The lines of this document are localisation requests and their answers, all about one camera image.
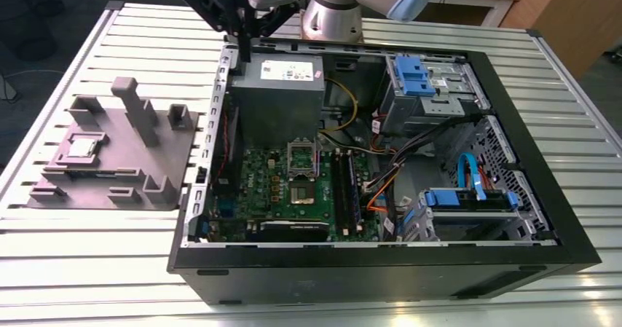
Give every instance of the slotted aluminum surface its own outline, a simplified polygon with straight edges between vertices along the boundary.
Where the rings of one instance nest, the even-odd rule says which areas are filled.
[[[276,36],[299,36],[294,17]],[[614,326],[622,320],[622,159],[610,126],[523,31],[364,20],[367,43],[488,54],[603,263],[488,301],[208,307],[165,271],[177,212],[35,210],[31,184],[72,122],[77,94],[107,106],[136,77],[156,109],[206,112],[223,34],[184,7],[105,11],[0,176],[0,320],[64,326]],[[204,136],[196,135],[196,141]],[[191,153],[191,161],[198,151]],[[188,168],[185,180],[195,177]]]

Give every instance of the motherboard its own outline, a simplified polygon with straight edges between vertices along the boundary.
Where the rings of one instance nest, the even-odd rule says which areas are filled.
[[[378,241],[378,215],[363,218],[352,202],[371,177],[367,164],[364,153],[316,151],[303,142],[286,149],[246,149],[238,198],[219,203],[220,216],[230,219],[219,223],[219,240],[246,242],[272,227],[283,241],[290,227],[302,238],[308,230],[310,242],[318,236],[327,242]]]

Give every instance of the black computer chassis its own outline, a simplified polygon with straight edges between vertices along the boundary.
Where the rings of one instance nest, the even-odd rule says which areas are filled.
[[[254,52],[462,55],[490,100],[517,155],[517,168],[527,175],[558,245],[407,247],[395,243],[332,248],[327,243],[306,248],[191,248],[181,245],[191,207],[181,207],[167,269],[181,275],[208,304],[491,298],[545,276],[574,273],[601,262],[484,53],[299,39],[263,39]],[[235,46],[227,45],[215,81],[215,93],[222,95],[235,53]]]

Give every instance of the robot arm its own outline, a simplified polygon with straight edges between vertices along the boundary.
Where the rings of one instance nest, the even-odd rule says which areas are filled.
[[[251,57],[251,39],[267,37],[298,12],[298,0],[184,0],[216,31],[238,42],[242,61]],[[302,29],[311,39],[356,42],[360,39],[360,8],[367,6],[391,19],[410,21],[428,0],[312,0]],[[258,9],[271,11],[256,17]]]
[[[267,37],[298,12],[298,0],[184,0],[216,31],[238,42],[242,61],[251,57],[251,39]],[[274,7],[262,17],[256,10]]]
[[[362,35],[360,7],[406,22],[419,15],[428,0],[312,0],[302,27],[307,38],[356,42]]]

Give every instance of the floor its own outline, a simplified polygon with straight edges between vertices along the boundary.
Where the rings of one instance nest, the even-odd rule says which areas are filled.
[[[67,11],[48,19],[59,43],[56,54],[47,60],[24,62],[0,44],[3,73],[15,74],[33,69],[64,71],[108,1],[111,0],[64,0]],[[119,1],[183,5],[181,0]],[[23,97],[13,105],[0,101],[0,170],[9,161],[59,80],[60,74],[52,72],[28,73],[9,79]],[[602,57],[579,82],[618,134],[622,134],[622,65],[611,64]]]

